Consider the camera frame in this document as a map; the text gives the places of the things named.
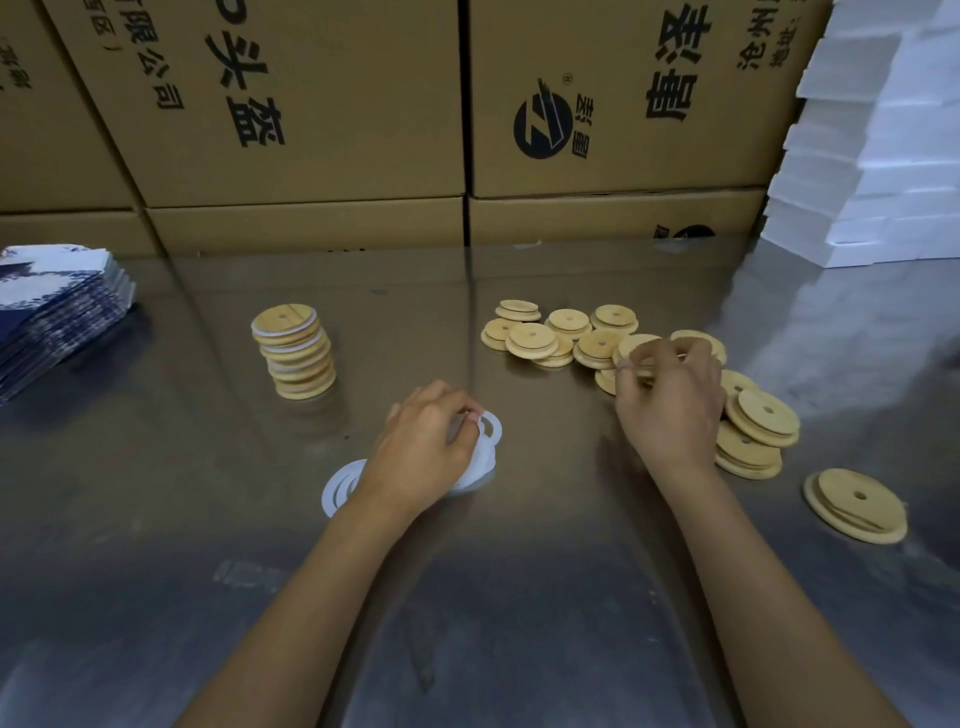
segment left hand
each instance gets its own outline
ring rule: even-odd
[[[405,528],[464,474],[483,411],[465,390],[438,379],[415,389],[403,404],[391,407],[349,503],[401,519]],[[459,412],[467,415],[448,444],[450,420]]]

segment cardboard box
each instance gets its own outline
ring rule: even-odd
[[[455,3],[45,4],[150,207],[463,194]]]
[[[170,255],[302,253],[464,244],[464,198],[147,210]]]
[[[768,183],[829,5],[471,3],[472,193]]]
[[[0,212],[132,208],[42,7],[0,6]]]
[[[106,248],[118,258],[159,253],[150,224],[133,211],[0,215],[0,249],[37,243]]]
[[[762,189],[469,200],[471,245],[748,234]]]

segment stainless steel table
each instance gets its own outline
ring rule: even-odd
[[[917,726],[960,724],[960,260],[822,272],[743,241],[130,265],[140,305],[0,410],[0,726],[166,726],[324,528],[327,478],[438,376],[504,424],[495,479],[397,546],[322,725],[742,724],[689,556],[590,372],[479,341],[500,299],[705,328],[790,402],[772,481],[731,484]],[[259,310],[317,307],[339,372],[281,400]],[[800,495],[829,466],[909,505],[854,542]]]

